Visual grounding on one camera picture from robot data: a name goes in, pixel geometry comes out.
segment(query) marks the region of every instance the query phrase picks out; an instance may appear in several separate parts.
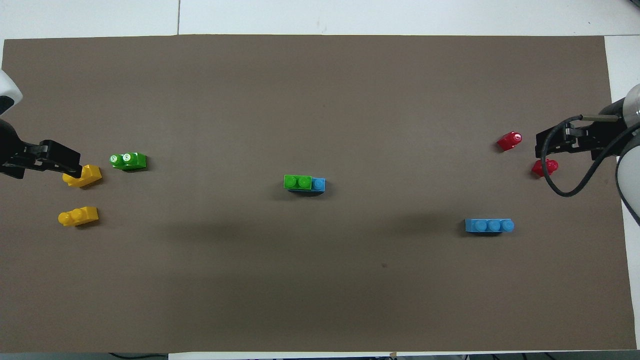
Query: brown tabletop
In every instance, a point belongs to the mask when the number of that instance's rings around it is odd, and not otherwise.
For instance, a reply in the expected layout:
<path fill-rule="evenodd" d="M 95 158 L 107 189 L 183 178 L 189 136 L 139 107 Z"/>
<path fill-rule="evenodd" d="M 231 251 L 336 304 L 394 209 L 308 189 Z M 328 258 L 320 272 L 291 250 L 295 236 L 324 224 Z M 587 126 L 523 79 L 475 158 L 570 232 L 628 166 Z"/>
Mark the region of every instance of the brown tabletop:
<path fill-rule="evenodd" d="M 4 44 L 24 100 L 3 118 L 104 179 L 0 177 L 3 352 L 636 345 L 615 159 L 569 199 L 530 173 L 536 133 L 610 103 L 602 37 Z M 110 167 L 129 151 L 147 171 Z M 591 162 L 550 158 L 563 189 Z M 81 206 L 100 220 L 57 223 Z"/>

